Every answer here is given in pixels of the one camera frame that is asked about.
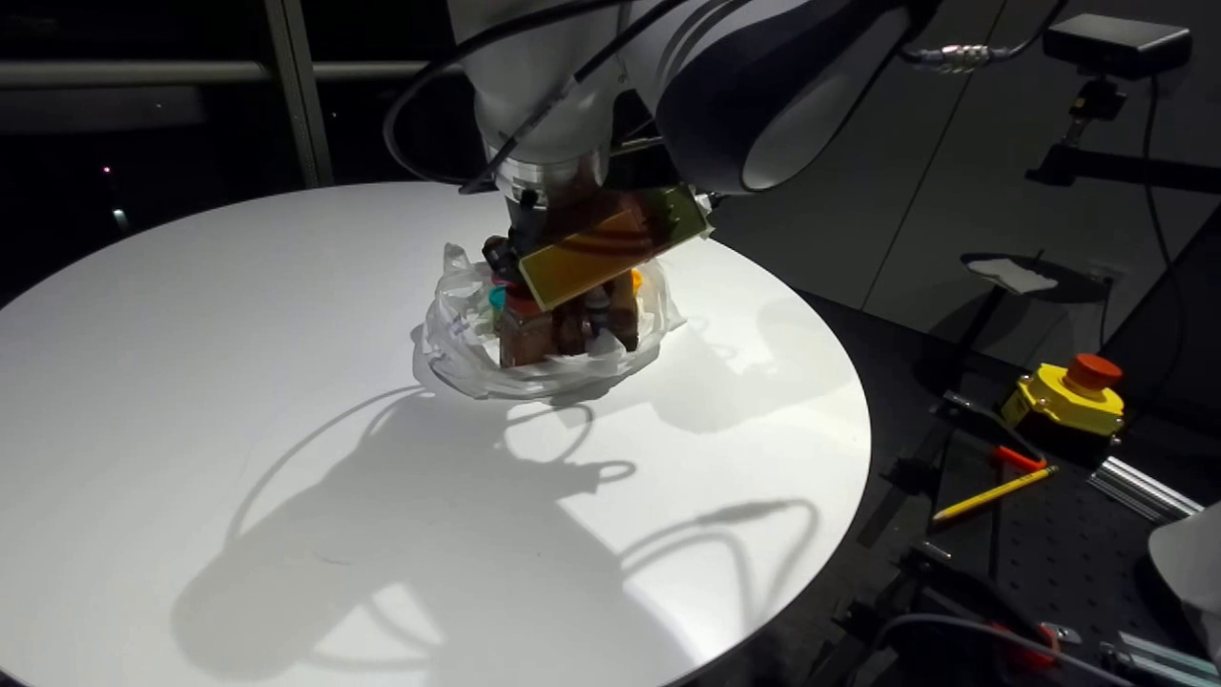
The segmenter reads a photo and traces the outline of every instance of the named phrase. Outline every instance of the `desk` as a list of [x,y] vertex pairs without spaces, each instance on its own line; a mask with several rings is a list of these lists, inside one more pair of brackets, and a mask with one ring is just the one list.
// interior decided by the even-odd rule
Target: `desk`
[[871,413],[750,259],[664,257],[685,326],[567,406],[464,399],[411,354],[430,182],[136,233],[0,314],[0,668],[33,684],[678,679],[830,558]]

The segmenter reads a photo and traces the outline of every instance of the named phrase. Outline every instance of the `white wall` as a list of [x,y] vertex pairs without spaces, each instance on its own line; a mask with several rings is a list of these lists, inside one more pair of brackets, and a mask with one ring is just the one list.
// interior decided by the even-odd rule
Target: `white wall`
[[[983,33],[1004,0],[945,0],[926,33]],[[1022,39],[1050,0],[1008,0],[994,39]],[[1155,155],[1221,163],[1221,2],[1216,0],[1076,0],[1068,13],[1113,13],[1195,27],[1195,62],[1162,80]],[[1046,247],[1116,276],[1111,331],[1162,270],[1141,187],[1078,180],[1076,187],[1027,182],[1046,149],[1068,126],[1068,104],[1085,76],[1022,53],[966,76],[936,76],[887,63],[859,118],[801,180],[734,202],[730,239],[764,245],[764,264],[805,290],[842,305],[866,305],[882,320],[936,331],[954,309],[983,292],[956,257],[973,247]],[[1141,154],[1149,108],[1144,83],[1127,83],[1116,121],[1100,121],[1086,149]],[[1161,215],[1179,253],[1216,200],[1161,191]],[[885,245],[893,253],[866,300]],[[1035,364],[1095,347],[1095,305],[1008,309],[988,354]]]

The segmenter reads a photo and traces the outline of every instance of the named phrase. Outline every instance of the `white round table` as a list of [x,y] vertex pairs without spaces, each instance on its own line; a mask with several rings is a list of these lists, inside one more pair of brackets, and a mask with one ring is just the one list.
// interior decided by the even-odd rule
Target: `white round table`
[[566,406],[464,399],[411,354],[430,182],[239,202],[129,236],[0,314],[0,668],[54,687],[656,687],[830,558],[871,413],[830,329],[718,239],[685,317]]

